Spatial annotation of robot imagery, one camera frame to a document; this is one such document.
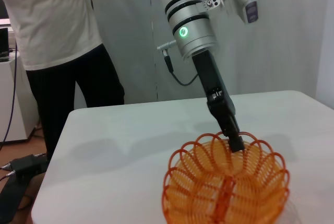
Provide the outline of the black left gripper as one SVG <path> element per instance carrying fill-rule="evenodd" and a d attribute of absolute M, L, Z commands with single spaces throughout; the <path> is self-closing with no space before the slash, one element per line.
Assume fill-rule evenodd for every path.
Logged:
<path fill-rule="evenodd" d="M 209 50 L 192 57 L 195 69 L 208 99 L 207 105 L 212 116 L 217 120 L 221 132 L 229 140 L 230 150 L 235 153 L 244 150 L 240 128 L 235 118 L 235 107 L 226 90 L 213 55 Z"/>

